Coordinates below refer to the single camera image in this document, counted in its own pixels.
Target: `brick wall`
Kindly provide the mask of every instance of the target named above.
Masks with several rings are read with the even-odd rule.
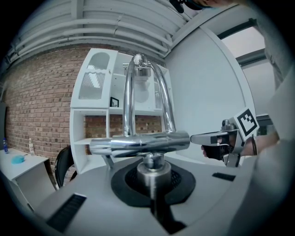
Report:
[[[35,154],[49,158],[48,173],[54,173],[58,153],[70,144],[71,95],[80,67],[92,47],[97,45],[63,47],[39,54],[19,63],[4,75],[9,82],[3,98],[7,104],[8,146],[29,152],[31,138]],[[118,50],[111,46],[99,47]],[[157,121],[154,120],[157,118],[150,119],[137,117],[139,131],[147,131],[147,123],[156,123],[159,127],[152,129],[160,130],[159,118]],[[122,132],[121,123],[121,118],[112,116],[112,134]],[[97,131],[90,129],[86,133],[94,136]]]
[[[136,133],[157,133],[162,131],[161,117],[136,116]],[[110,115],[110,137],[123,134],[122,115]],[[84,120],[85,138],[103,138],[106,136],[105,116],[86,116]]]

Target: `white ceiling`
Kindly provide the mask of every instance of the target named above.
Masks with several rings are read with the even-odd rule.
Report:
[[[172,37],[196,11],[177,13],[169,0],[48,0],[23,24],[8,52],[10,63],[48,47],[107,43],[162,59]]]

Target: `blue cloth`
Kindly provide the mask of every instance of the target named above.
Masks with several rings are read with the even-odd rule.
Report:
[[[13,164],[19,164],[19,163],[22,163],[22,162],[24,162],[24,156],[22,156],[22,155],[15,156],[11,160],[11,163],[13,163]]]

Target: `bottle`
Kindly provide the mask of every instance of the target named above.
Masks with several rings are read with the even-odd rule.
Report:
[[[31,156],[35,156],[34,144],[31,138],[29,139],[29,153],[31,153]]]
[[[8,154],[9,151],[8,151],[8,145],[7,145],[6,138],[3,139],[3,147],[4,147],[4,152],[5,152],[6,154]]]

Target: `chrome faucet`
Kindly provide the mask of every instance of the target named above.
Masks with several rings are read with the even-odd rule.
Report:
[[[160,88],[163,104],[165,132],[153,134],[136,134],[135,130],[135,77],[146,76],[146,70],[153,70]],[[160,169],[164,165],[164,153],[184,150],[189,147],[190,138],[187,132],[177,131],[173,117],[168,88],[161,69],[154,62],[148,62],[142,54],[135,55],[128,64],[123,110],[123,136],[113,138],[94,138],[90,143],[92,154],[100,154],[112,167],[112,159],[121,157],[142,156],[148,169]]]

